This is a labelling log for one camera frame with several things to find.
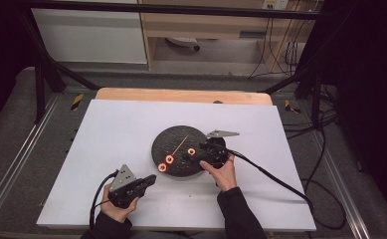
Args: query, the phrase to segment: orange ring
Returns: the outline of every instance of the orange ring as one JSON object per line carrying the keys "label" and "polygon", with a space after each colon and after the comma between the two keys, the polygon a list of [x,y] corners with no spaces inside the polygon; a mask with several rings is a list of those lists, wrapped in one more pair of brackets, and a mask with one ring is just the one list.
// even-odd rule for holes
{"label": "orange ring", "polygon": [[166,171],[166,164],[165,164],[165,163],[159,163],[159,165],[158,165],[158,170],[159,170],[160,172]]}
{"label": "orange ring", "polygon": [[190,154],[190,155],[194,155],[196,153],[196,150],[193,148],[193,147],[190,147],[189,149],[187,149],[187,152]]}
{"label": "orange ring", "polygon": [[165,161],[166,161],[168,164],[171,164],[171,163],[174,161],[174,157],[173,157],[171,154],[168,154],[168,155],[165,157]]}

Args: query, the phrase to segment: sleeve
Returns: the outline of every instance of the sleeve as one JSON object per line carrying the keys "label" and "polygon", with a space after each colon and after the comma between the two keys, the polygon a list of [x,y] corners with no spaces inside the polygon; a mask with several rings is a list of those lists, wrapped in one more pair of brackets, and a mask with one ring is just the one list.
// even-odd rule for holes
{"label": "sleeve", "polygon": [[120,223],[100,212],[94,229],[86,231],[81,239],[126,239],[130,228],[128,219]]}
{"label": "sleeve", "polygon": [[227,239],[267,238],[261,223],[249,208],[240,187],[220,192],[217,199],[225,218]]}

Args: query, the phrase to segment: white table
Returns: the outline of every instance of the white table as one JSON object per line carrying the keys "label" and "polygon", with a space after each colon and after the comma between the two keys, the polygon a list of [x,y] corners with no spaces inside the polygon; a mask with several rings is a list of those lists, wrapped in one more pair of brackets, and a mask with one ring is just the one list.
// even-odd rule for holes
{"label": "white table", "polygon": [[[239,132],[239,136],[225,138],[228,148],[302,192],[276,107],[93,100],[37,224],[87,227],[92,200],[102,180],[123,164],[137,177],[156,174],[152,143],[163,130],[175,125],[193,126],[205,134],[214,129]],[[235,165],[238,184],[265,230],[315,230],[304,200],[242,159],[236,158]],[[206,172],[186,178],[159,173],[129,218],[133,229],[222,229],[218,192]]]}

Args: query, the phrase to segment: person's right hand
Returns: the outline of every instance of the person's right hand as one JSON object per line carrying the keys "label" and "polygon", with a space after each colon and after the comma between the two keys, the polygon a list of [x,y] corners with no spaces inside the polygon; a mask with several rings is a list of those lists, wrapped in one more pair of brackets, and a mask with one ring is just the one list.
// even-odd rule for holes
{"label": "person's right hand", "polygon": [[217,169],[206,161],[201,160],[200,165],[214,177],[219,188],[222,191],[228,191],[231,188],[237,187],[236,171],[234,168],[234,155],[229,154],[227,162],[224,166]]}

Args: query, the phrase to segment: hand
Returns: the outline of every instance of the hand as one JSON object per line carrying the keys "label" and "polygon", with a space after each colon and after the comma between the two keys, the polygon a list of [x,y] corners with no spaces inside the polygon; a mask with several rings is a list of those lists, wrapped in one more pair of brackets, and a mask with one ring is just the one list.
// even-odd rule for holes
{"label": "hand", "polygon": [[231,188],[237,187],[236,171],[234,168],[234,155],[229,154],[227,162],[224,166],[217,169],[206,161],[201,160],[200,165],[214,177],[219,188],[222,191],[228,191]]}
{"label": "hand", "polygon": [[112,218],[113,220],[123,223],[127,218],[128,214],[136,209],[139,198],[134,198],[134,200],[131,201],[130,205],[126,209],[116,207],[109,201],[108,198],[110,187],[111,184],[107,184],[103,188],[102,201],[107,202],[100,205],[100,211],[108,217]]}

